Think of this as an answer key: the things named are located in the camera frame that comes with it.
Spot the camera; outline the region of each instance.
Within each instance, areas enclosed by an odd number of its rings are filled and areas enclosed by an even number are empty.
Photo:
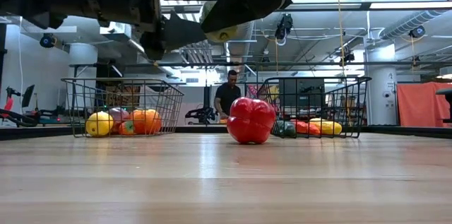
[[[57,39],[51,33],[44,33],[44,36],[40,40],[40,45],[44,48],[53,48],[56,43]]]

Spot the exercise bike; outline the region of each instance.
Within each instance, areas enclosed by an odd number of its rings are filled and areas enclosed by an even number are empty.
[[[13,95],[16,95],[18,97],[23,97],[22,99],[22,108],[28,107],[31,100],[31,95],[33,94],[33,91],[35,89],[35,86],[30,86],[27,88],[25,93],[22,95],[17,90],[14,90],[10,87],[6,89],[6,104],[3,109],[0,109],[0,119],[3,122],[5,119],[15,123],[17,127],[24,126],[24,127],[34,127],[37,126],[38,121],[36,119],[27,117],[25,115],[18,114],[16,112],[12,112],[14,106],[14,99]]]

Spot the man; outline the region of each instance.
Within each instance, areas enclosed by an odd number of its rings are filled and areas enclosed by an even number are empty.
[[[240,88],[235,84],[237,83],[237,72],[227,72],[227,83],[223,83],[217,89],[215,94],[215,109],[218,111],[221,119],[229,117],[229,111],[234,100],[241,97]]]

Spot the orange backdrop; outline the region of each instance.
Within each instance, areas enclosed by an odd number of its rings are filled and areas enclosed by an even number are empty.
[[[397,85],[401,126],[450,127],[443,119],[450,119],[449,103],[439,89],[452,88],[447,83]]]

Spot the black stool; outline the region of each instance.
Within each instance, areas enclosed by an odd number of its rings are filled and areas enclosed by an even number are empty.
[[[446,97],[447,102],[449,102],[449,119],[443,119],[444,123],[452,123],[452,88],[441,89],[436,91],[437,95],[444,95]]]

